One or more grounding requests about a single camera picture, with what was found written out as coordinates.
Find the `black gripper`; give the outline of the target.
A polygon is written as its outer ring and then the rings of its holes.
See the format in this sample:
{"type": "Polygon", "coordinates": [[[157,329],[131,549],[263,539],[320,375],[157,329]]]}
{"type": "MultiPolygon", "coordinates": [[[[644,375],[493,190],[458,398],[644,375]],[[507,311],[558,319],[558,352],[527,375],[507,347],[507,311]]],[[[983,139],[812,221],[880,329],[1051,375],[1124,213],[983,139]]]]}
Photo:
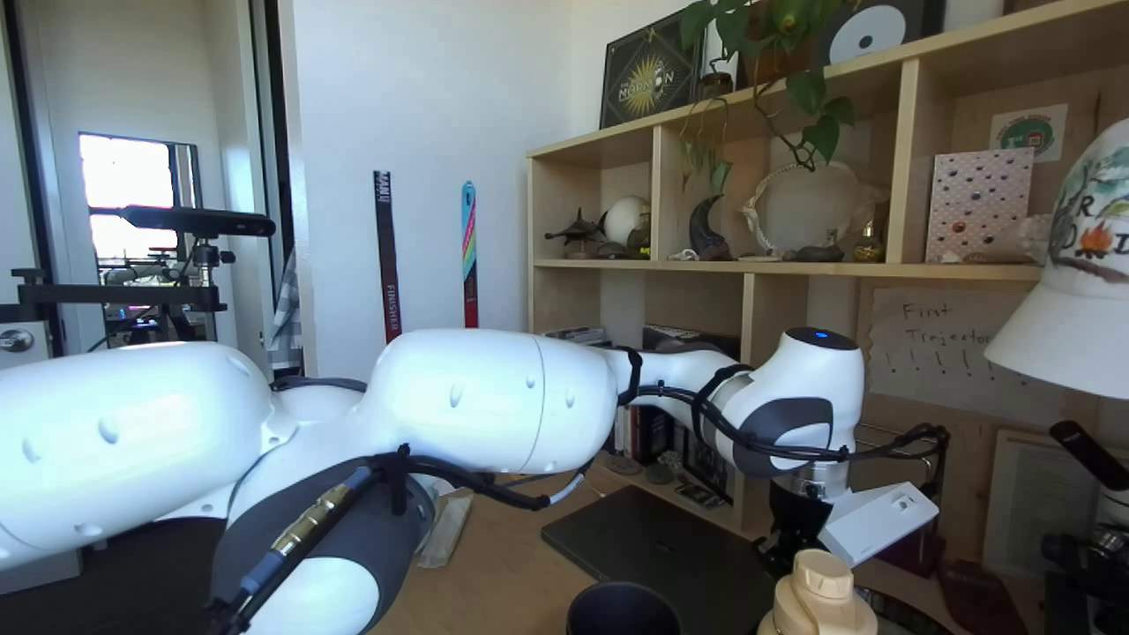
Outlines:
{"type": "Polygon", "coordinates": [[[770,487],[770,534],[757,539],[764,568],[780,580],[793,568],[793,553],[819,547],[830,505],[812,494],[793,494],[780,485],[770,487]]]}

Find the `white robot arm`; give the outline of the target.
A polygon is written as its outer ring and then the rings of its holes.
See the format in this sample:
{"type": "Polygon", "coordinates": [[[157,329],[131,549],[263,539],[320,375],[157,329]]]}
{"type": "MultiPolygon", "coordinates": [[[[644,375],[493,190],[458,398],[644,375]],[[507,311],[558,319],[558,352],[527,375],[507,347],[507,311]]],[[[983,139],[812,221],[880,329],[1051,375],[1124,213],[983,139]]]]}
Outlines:
{"type": "Polygon", "coordinates": [[[276,389],[218,342],[157,342],[0,372],[0,560],[173,520],[224,529],[218,635],[363,635],[439,534],[439,489],[581,473],[631,407],[673,415],[751,475],[845,489],[865,358],[792,329],[757,366],[522,332],[429,329],[357,389],[276,389]]]}

